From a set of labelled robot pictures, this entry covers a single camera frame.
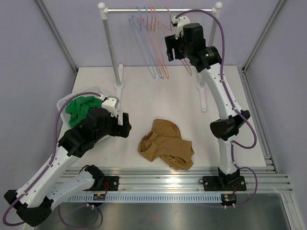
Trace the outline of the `light blue wire hanger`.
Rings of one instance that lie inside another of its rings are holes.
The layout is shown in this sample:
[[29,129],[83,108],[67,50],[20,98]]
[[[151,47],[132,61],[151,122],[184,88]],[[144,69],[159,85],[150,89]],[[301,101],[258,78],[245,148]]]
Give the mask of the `light blue wire hanger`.
[[148,50],[148,55],[149,55],[149,62],[151,64],[152,70],[153,70],[153,78],[156,78],[156,75],[158,76],[159,79],[162,78],[162,73],[159,69],[159,65],[157,63],[157,55],[154,49],[154,44],[151,36],[151,32],[149,30],[149,25],[148,25],[148,10],[145,7],[145,14],[146,16],[142,15],[142,11],[140,10],[139,7],[136,7],[136,9],[139,12],[139,18],[138,23],[140,25],[140,32],[145,40],[145,44],[147,46]]
[[129,23],[130,23],[131,30],[134,34],[134,38],[137,42],[139,51],[141,52],[141,55],[145,62],[145,66],[147,67],[152,78],[156,79],[156,73],[154,70],[154,65],[152,63],[151,53],[146,43],[145,36],[142,32],[142,23],[139,22],[139,20],[135,17],[135,15],[132,15],[129,18]]

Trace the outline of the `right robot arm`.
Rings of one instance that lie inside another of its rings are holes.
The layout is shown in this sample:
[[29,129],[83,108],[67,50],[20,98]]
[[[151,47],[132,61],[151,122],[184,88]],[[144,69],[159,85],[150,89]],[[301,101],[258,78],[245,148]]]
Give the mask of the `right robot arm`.
[[221,70],[222,59],[218,50],[205,44],[203,27],[199,23],[191,23],[187,17],[175,20],[173,25],[176,33],[165,37],[168,60],[189,60],[207,83],[219,113],[219,119],[211,122],[210,129],[218,140],[220,165],[217,176],[203,178],[204,189],[232,191],[241,185],[241,176],[240,170],[233,164],[231,142],[236,139],[245,120],[250,118],[250,112],[242,110],[235,101]]

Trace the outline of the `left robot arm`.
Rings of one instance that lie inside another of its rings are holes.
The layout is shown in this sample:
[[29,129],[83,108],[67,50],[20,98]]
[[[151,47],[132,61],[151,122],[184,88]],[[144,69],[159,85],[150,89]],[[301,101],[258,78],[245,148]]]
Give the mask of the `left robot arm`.
[[58,178],[87,151],[106,136],[127,138],[131,130],[129,114],[122,114],[123,123],[107,109],[98,107],[88,112],[85,119],[67,130],[56,142],[55,152],[23,187],[8,190],[4,198],[23,223],[36,227],[51,212],[74,194],[83,190],[100,190],[104,173],[96,166],[87,166],[73,179],[55,186]]

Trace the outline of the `green tank top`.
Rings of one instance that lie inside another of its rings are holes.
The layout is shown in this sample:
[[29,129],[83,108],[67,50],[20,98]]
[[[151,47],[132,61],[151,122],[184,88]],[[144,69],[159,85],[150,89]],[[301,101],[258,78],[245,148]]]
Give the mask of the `green tank top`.
[[75,127],[86,118],[89,111],[101,107],[102,102],[95,96],[80,96],[73,99],[65,108],[65,112],[70,115],[69,127]]

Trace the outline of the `brown tank top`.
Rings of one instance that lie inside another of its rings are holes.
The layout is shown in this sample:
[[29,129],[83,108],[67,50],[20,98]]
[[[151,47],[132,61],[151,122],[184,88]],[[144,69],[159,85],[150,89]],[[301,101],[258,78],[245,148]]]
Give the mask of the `brown tank top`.
[[139,143],[138,153],[150,162],[161,158],[176,170],[189,170],[193,166],[192,142],[182,138],[175,123],[164,119],[153,121],[151,131]]

